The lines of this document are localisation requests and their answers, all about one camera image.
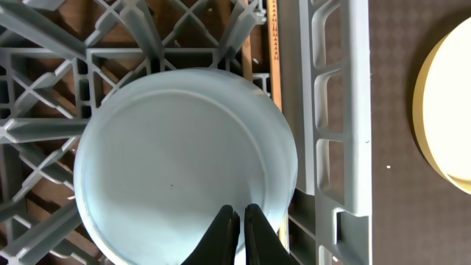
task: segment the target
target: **plastic dish rack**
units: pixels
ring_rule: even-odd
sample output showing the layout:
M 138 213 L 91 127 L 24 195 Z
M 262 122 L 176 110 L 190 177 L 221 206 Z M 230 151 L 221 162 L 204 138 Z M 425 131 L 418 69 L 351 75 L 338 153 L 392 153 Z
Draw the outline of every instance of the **plastic dish rack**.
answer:
M 72 172 L 58 161 L 78 143 L 88 118 L 119 88 L 142 73 L 177 69 L 167 60 L 172 55 L 204 55 L 210 58 L 212 68 L 241 72 L 236 56 L 244 40 L 256 25 L 266 23 L 262 1 L 245 4 L 242 0 L 232 0 L 234 8 L 230 20 L 217 40 L 197 16 L 207 9 L 209 0 L 198 0 L 191 7 L 180 0 L 161 0 L 171 2 L 183 14 L 162 39 L 144 0 L 117 0 L 111 4 L 105 0 L 94 1 L 104 12 L 96 21 L 95 30 L 85 41 L 80 41 L 41 14 L 45 10 L 56 10 L 64 0 L 24 0 L 23 3 L 0 0 L 0 174 L 4 201 L 0 206 L 0 222 L 5 223 L 7 231 L 7 246 L 0 255 L 9 264 L 36 264 L 48 253 L 73 258 L 81 264 L 98 264 L 95 257 L 65 239 L 81 224 L 75 201 L 39 222 L 26 211 L 26 194 L 42 178 L 73 190 Z M 341 64 L 326 65 L 323 26 L 327 16 L 339 5 L 342 29 L 345 29 L 341 33 L 342 48 L 345 46 L 346 52 Z M 302 95 L 298 105 L 302 107 L 300 126 L 305 132 L 301 138 L 295 136 L 302 166 L 289 211 L 289 227 L 293 230 L 290 234 L 296 242 L 291 245 L 291 254 L 306 265 L 331 264 L 336 259 L 345 264 L 370 264 L 372 191 L 367 2 L 279 1 L 278 8 L 280 21 L 285 16 L 291 21 L 286 24 L 294 23 L 289 31 L 300 32 L 292 42 L 287 42 L 288 37 L 283 37 L 280 25 L 283 100 L 284 91 L 289 89 L 284 80 L 300 77 L 299 84 L 293 82 L 292 85 L 296 85 L 293 91 L 299 89 Z M 139 48 L 94 48 L 117 24 L 127 28 Z M 189 24 L 199 30 L 212 47 L 167 48 Z M 21 48 L 25 39 L 42 48 Z M 289 64 L 292 58 L 283 57 L 283 50 L 287 49 L 299 59 L 295 65 Z M 145 59 L 118 82 L 98 67 L 102 58 L 137 57 Z M 65 60 L 55 71 L 30 79 L 25 58 Z M 75 112 L 68 110 L 51 93 L 52 86 L 70 70 L 74 79 Z M 325 87 L 328 78 L 339 73 L 346 83 L 346 115 L 344 132 L 335 134 L 323 129 L 327 122 Z M 253 74 L 253 79 L 269 93 L 269 74 Z M 110 86 L 103 97 L 100 96 L 102 80 Z M 31 109 L 38 102 L 55 109 L 66 119 L 31 118 Z M 289 106 L 286 111 L 283 108 L 284 113 L 290 111 Z M 288 116 L 287 119 L 292 127 L 297 126 Z M 48 155 L 33 144 L 56 139 L 67 140 Z M 345 146 L 343 199 L 323 188 L 325 179 L 330 177 L 328 141 L 343 142 Z M 32 170 L 26 179 L 22 177 L 23 165 Z

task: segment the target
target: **wooden stick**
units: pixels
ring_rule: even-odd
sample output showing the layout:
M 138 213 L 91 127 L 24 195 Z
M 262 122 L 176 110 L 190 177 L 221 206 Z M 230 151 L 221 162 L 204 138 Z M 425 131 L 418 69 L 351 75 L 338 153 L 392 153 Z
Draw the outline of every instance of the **wooden stick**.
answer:
M 270 45 L 270 79 L 272 80 L 272 98 L 275 104 L 282 110 L 281 81 L 280 81 L 280 43 L 278 38 L 278 14 L 277 0 L 266 1 L 268 10 L 268 33 Z M 288 243 L 288 214 L 283 217 L 278 238 L 281 244 L 289 250 Z
M 245 4 L 249 4 L 249 0 L 244 0 Z M 252 45 L 250 43 L 250 35 L 242 45 L 242 75 L 250 82 L 253 81 L 252 73 Z

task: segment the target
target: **dish rack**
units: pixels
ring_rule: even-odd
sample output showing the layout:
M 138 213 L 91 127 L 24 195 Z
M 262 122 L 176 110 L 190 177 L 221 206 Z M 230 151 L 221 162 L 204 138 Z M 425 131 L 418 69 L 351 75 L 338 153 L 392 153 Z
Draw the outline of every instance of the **dish rack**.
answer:
M 102 14 L 84 41 L 44 16 L 58 9 L 64 0 L 0 1 L 0 174 L 4 201 L 0 222 L 5 223 L 7 233 L 7 246 L 0 255 L 9 264 L 36 264 L 48 253 L 81 264 L 98 264 L 97 258 L 66 239 L 81 224 L 75 201 L 39 222 L 28 214 L 25 196 L 43 178 L 73 190 L 73 173 L 60 160 L 77 148 L 88 119 L 129 82 L 146 74 L 177 69 L 170 57 L 204 57 L 207 65 L 201 66 L 241 74 L 238 56 L 243 42 L 256 25 L 266 23 L 265 7 L 273 3 L 231 0 L 230 18 L 217 40 L 198 16 L 208 9 L 209 0 L 195 1 L 190 7 L 180 0 L 167 1 L 182 15 L 162 38 L 152 20 L 153 11 L 144 0 L 94 0 Z M 277 5 L 283 112 L 294 131 L 300 159 L 297 190 L 288 215 L 291 254 L 301 264 L 331 264 L 334 260 L 370 264 L 367 2 L 300 0 L 279 1 Z M 339 6 L 343 58 L 331 65 L 325 61 L 324 25 Z M 118 24 L 125 26 L 138 48 L 96 48 Z M 179 47 L 176 39 L 189 25 L 204 35 L 210 48 Z M 26 39 L 39 47 L 23 48 Z M 54 71 L 32 79 L 27 70 L 28 58 L 64 61 Z M 112 79 L 100 62 L 116 58 L 142 61 L 122 77 Z M 58 100 L 52 90 L 69 72 L 75 95 L 72 108 Z M 326 130 L 327 81 L 337 74 L 344 80 L 342 133 Z M 254 73 L 253 79 L 269 95 L 270 74 Z M 36 118 L 37 104 L 56 110 L 63 118 Z M 57 139 L 66 140 L 49 154 L 34 144 Z M 330 141 L 344 144 L 344 196 L 330 189 Z M 26 179 L 22 178 L 24 165 L 32 170 Z

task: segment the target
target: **white plate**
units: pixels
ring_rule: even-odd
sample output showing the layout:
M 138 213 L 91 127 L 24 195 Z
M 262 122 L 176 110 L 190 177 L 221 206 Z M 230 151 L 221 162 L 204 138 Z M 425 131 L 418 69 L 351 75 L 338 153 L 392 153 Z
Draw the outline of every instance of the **white plate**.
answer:
M 277 230 L 294 191 L 297 155 L 283 114 L 225 71 L 153 74 L 93 115 L 74 168 L 77 205 L 115 264 L 180 264 L 220 207 L 244 220 L 257 203 Z M 237 259 L 244 248 L 239 237 Z

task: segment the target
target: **gray dish rack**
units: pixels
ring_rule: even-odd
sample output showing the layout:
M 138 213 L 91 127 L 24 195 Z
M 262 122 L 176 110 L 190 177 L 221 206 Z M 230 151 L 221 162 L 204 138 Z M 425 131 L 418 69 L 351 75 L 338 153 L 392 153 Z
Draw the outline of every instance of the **gray dish rack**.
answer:
M 142 73 L 177 69 L 168 56 L 204 55 L 211 68 L 240 71 L 236 55 L 245 38 L 266 23 L 262 1 L 234 4 L 229 23 L 219 40 L 198 18 L 209 0 L 187 7 L 167 0 L 183 16 L 164 39 L 159 36 L 144 0 L 94 0 L 103 13 L 95 30 L 80 41 L 41 13 L 56 10 L 64 0 L 0 1 L 0 174 L 3 203 L 0 222 L 7 228 L 7 246 L 0 251 L 9 264 L 36 264 L 51 253 L 82 264 L 99 262 L 65 237 L 80 225 L 72 200 L 46 221 L 27 213 L 25 195 L 42 178 L 73 190 L 73 174 L 58 163 L 77 144 L 88 118 L 119 88 Z M 371 264 L 371 121 L 369 103 L 369 35 L 366 0 L 279 1 L 280 64 L 283 113 L 297 142 L 300 159 L 297 190 L 288 211 L 290 251 L 300 264 Z M 341 10 L 342 59 L 326 63 L 325 21 Z M 95 48 L 117 24 L 123 24 L 139 48 Z M 168 48 L 193 25 L 211 43 L 209 48 Z M 40 48 L 21 48 L 28 39 Z M 101 58 L 145 57 L 118 82 L 98 67 Z M 31 80 L 26 58 L 63 58 L 55 71 Z M 73 72 L 75 113 L 51 95 L 51 88 Z M 343 132 L 329 131 L 327 82 L 343 79 Z M 269 93 L 269 74 L 253 74 L 254 82 Z M 104 80 L 110 90 L 103 97 Z M 42 102 L 64 119 L 31 118 Z M 67 139 L 57 150 L 44 154 L 33 143 Z M 330 143 L 343 144 L 343 170 L 332 171 Z M 32 169 L 26 179 L 22 167 Z M 343 193 L 332 189 L 335 174 L 343 174 Z

